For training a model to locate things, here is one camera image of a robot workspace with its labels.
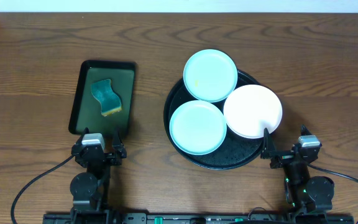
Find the light green plate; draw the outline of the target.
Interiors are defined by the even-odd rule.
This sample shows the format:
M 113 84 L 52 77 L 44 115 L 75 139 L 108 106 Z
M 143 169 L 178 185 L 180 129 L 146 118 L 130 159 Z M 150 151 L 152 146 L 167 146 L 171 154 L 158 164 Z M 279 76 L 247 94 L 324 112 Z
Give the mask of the light green plate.
M 180 150 L 202 156 L 214 152 L 227 133 L 223 113 L 212 103 L 193 100 L 179 106 L 169 121 L 169 134 Z
M 226 99 L 237 85 L 237 67 L 220 50 L 205 49 L 193 54 L 183 69 L 188 92 L 198 100 L 215 103 Z

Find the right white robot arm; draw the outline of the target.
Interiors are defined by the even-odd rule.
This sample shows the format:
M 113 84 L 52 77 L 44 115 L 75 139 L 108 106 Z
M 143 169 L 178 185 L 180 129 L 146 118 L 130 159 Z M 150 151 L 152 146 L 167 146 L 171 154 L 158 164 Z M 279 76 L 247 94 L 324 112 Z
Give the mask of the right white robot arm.
M 302 126 L 298 142 L 290 150 L 278 151 L 268 129 L 264 129 L 260 157 L 269 159 L 272 169 L 284 170 L 286 200 L 293 205 L 288 218 L 293 223 L 301 216 L 325 216 L 333 208 L 334 182 L 325 176 L 312 177 L 308 170 L 321 146 L 318 138 Z

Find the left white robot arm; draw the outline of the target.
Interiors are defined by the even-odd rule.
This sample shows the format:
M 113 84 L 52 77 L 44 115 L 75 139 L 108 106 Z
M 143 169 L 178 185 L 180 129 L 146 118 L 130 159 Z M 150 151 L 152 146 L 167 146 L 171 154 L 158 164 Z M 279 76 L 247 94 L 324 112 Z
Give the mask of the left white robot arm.
M 127 152 L 118 130 L 114 130 L 112 134 L 112 152 L 106 152 L 105 146 L 102 134 L 90 133 L 85 128 L 71 148 L 75 162 L 86 169 L 76 175 L 70 184 L 73 196 L 70 215 L 73 223 L 93 218 L 105 223 L 114 220 L 110 216 L 107 202 L 111 167 L 121 165 Z

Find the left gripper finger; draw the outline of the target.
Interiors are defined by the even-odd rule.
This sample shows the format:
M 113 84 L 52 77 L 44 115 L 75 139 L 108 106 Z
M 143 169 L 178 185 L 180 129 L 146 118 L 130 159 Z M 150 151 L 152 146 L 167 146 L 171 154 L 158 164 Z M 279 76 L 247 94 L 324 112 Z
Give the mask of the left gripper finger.
M 85 128 L 85 129 L 83 130 L 81 136 L 80 136 L 80 137 L 78 138 L 78 140 L 76 141 L 76 144 L 81 146 L 81 145 L 83 144 L 82 141 L 83 141 L 84 136 L 85 136 L 86 134 L 88 134 L 89 132 L 90 132 L 89 129 L 88 129 L 88 128 Z
M 121 141 L 118 129 L 114 130 L 114 134 L 112 138 L 112 147 L 114 148 L 115 151 L 117 151 L 117 153 L 121 158 L 127 157 L 127 151 L 124 147 L 124 144 Z

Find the green yellow sponge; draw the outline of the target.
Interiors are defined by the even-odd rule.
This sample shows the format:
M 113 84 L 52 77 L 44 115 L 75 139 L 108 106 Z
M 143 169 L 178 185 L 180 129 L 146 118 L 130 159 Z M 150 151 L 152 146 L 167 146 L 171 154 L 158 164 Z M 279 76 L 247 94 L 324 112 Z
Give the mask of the green yellow sponge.
M 111 79 L 93 83 L 91 85 L 91 94 L 99 102 L 102 116 L 109 116 L 122 111 L 121 99 L 112 89 Z

